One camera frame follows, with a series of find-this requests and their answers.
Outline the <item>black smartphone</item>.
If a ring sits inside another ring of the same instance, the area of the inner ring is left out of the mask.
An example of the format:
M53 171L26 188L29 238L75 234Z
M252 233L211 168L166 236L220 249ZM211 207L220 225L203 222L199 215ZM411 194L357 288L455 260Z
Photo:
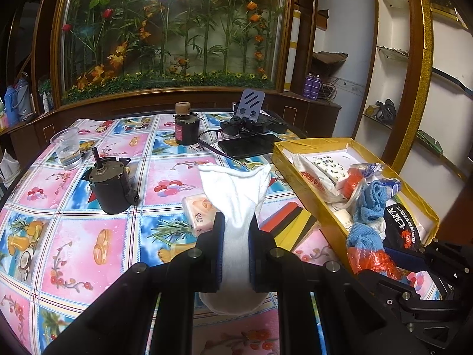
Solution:
M226 139L218 142L218 147L226 156L245 159L262 156L273 151L273 145L281 140L272 134Z

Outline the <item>white rolled poster tube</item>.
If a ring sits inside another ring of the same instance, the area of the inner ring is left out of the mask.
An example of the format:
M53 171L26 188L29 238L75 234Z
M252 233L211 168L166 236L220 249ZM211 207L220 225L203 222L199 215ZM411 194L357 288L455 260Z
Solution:
M298 9L294 9L293 12L293 21L290 33L290 41L289 41L289 50L288 50L288 59L285 71L285 82L284 82L284 91L290 91L291 83L293 79L294 73L294 66L297 54L297 43L298 43L298 36L300 30L300 22L301 22L301 12Z

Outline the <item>black sanitary pad packet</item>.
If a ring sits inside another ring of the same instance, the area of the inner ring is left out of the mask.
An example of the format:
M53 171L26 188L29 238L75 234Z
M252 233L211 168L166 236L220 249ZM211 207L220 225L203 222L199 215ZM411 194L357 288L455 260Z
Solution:
M384 210L385 240L392 248L418 251L421 245L419 230L414 219L400 204L391 204Z

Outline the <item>black electric motor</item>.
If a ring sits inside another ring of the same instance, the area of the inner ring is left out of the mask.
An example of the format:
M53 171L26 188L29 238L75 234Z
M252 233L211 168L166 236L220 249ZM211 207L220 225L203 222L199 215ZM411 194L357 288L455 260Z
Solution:
M109 215L120 214L140 200L139 193L131 184L127 173L130 158L101 158L97 148L91 148L94 165L81 177L88 183L92 197L100 208Z

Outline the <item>white red plastic bag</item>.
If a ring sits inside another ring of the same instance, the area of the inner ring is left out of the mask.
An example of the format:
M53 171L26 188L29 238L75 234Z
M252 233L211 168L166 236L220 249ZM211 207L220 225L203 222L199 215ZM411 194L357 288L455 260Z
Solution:
M341 187L349 172L337 161L329 156L296 154L293 165L324 202L334 204L347 201Z

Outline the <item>purple spray bottles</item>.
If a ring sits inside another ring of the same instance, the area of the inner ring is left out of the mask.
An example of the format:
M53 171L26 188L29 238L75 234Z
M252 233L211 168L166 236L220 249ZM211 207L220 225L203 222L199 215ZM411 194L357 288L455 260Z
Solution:
M305 79L303 96L307 99L316 100L321 90L322 81L319 75L308 73Z

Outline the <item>blue thermos jug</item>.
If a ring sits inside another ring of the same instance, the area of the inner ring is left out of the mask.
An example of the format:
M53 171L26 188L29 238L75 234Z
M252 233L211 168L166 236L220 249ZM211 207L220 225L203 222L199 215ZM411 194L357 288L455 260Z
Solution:
M7 119L10 127L28 121L34 114L31 108L29 84L20 78L16 85L8 86L4 97Z

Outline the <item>blue towel cloth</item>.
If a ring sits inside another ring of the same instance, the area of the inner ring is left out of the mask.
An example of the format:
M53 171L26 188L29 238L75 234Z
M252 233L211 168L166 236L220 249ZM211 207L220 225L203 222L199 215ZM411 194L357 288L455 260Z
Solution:
M398 179L375 180L366 185L357 199L352 215L353 225L346 239L347 248L372 252L383 250L385 240L384 211L389 199L398 194Z

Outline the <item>yellow cardboard box tray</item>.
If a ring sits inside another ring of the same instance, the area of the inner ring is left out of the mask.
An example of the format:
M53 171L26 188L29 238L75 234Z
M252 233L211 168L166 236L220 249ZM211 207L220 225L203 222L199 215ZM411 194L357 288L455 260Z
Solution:
M294 167L293 158L296 154L329 156L347 169L349 177L341 187L341 193L347 201L334 204L324 202ZM375 180L401 181L401 190L388 204L400 203L408 210L419 230L422 245L430 244L438 232L440 220L434 209L391 167L353 139L312 138L276 142L273 148L273 164L307 211L316 217L322 234L346 268L350 268L346 246L349 230L336 216L336 211L345 209L349 214L353 214L362 189Z

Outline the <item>flower bamboo wall mural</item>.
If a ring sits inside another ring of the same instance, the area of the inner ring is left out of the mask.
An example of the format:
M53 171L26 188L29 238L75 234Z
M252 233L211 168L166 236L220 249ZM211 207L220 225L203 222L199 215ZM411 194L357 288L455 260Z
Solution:
M65 0L64 104L169 87L275 85L285 0Z

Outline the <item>black eyeglasses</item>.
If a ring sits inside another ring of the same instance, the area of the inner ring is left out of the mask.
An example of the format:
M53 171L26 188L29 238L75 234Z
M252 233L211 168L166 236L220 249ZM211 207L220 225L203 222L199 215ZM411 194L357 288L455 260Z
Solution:
M201 148L215 155L228 157L228 155L224 151L221 151L220 148L218 148L217 146L220 136L220 129L211 129L203 131L197 137L197 143Z

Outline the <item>clear plastic cup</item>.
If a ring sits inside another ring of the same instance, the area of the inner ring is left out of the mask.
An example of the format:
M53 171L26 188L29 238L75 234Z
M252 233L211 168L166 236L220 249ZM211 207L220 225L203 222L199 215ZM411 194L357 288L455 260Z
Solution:
M82 153L78 128L73 127L60 131L51 138L50 143L64 170L71 171L79 165Z

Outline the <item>purple phone stand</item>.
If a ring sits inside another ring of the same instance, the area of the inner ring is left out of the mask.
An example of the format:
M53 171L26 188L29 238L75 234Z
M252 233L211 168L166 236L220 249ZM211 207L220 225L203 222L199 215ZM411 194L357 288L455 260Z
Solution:
M240 102L235 110L235 116L240 119L247 119L256 122L262 105L265 100L265 93L250 88L244 89Z

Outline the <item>dark ink bottle cork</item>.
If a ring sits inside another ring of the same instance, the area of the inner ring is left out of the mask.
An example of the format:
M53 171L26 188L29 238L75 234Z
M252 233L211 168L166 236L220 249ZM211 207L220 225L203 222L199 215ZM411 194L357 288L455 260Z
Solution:
M189 102L178 102L175 105L175 138L179 145L191 146L198 143L200 121L196 112L191 112Z

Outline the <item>white sock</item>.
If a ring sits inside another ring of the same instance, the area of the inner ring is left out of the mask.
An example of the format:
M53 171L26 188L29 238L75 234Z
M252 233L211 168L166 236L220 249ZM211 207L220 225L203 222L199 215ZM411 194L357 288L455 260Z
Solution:
M201 293L212 312L240 316L259 308L267 297L250 281L249 229L265 201L271 166L241 172L216 164L199 168L204 194L224 216L222 280L216 293Z

